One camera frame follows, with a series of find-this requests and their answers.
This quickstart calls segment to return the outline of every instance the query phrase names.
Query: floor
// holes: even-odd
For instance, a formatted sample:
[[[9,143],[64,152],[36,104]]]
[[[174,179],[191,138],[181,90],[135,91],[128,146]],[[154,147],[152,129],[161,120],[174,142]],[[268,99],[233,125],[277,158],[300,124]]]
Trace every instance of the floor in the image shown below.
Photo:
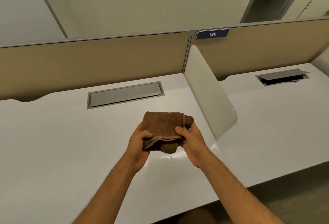
[[[276,178],[249,190],[286,224],[329,223],[329,162]],[[218,224],[232,223],[220,201],[202,206]],[[176,223],[182,214],[157,222]]]

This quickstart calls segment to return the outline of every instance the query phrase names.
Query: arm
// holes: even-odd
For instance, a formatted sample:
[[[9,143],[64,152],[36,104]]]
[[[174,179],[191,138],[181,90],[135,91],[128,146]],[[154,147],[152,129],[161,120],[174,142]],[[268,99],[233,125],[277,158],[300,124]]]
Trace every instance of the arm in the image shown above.
[[[131,136],[122,158],[72,224],[112,224],[135,174],[144,166],[149,152],[142,151],[143,138],[152,137],[147,130],[140,131],[139,124]]]
[[[194,123],[190,130],[176,127],[176,132],[185,137],[183,148],[188,158],[205,174],[234,224],[283,223],[208,149],[200,130]]]

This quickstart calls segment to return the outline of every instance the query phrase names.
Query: person's right hand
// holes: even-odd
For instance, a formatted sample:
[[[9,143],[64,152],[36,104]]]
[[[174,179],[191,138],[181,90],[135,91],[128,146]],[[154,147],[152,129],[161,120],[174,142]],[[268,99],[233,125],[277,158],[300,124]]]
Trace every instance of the person's right hand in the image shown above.
[[[199,128],[193,123],[190,130],[176,127],[175,131],[185,137],[183,148],[186,155],[195,167],[200,168],[203,160],[212,153],[208,149]]]

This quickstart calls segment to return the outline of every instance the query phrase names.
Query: microfiber towel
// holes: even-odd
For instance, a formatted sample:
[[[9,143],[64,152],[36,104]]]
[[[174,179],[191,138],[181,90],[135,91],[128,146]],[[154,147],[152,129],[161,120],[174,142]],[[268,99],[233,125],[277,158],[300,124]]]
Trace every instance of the microfiber towel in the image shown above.
[[[142,130],[153,134],[143,139],[143,150],[158,150],[167,154],[175,153],[183,143],[183,137],[175,131],[177,126],[190,128],[194,118],[179,112],[146,112],[142,121]]]

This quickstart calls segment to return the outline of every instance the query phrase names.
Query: white tabletop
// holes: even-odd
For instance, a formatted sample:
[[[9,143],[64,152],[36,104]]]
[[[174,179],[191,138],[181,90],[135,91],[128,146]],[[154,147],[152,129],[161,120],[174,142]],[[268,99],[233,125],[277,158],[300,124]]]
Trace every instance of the white tabletop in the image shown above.
[[[295,68],[310,78],[263,86],[255,77]],[[220,85],[238,121],[217,143],[245,186],[329,160],[329,77],[312,64],[233,75]]]
[[[161,81],[165,96],[87,110],[88,92]],[[183,74],[64,91],[36,101],[0,101],[1,223],[70,223],[120,159],[146,111],[195,118],[220,150]],[[152,223],[217,200],[181,147],[151,152],[116,223]]]

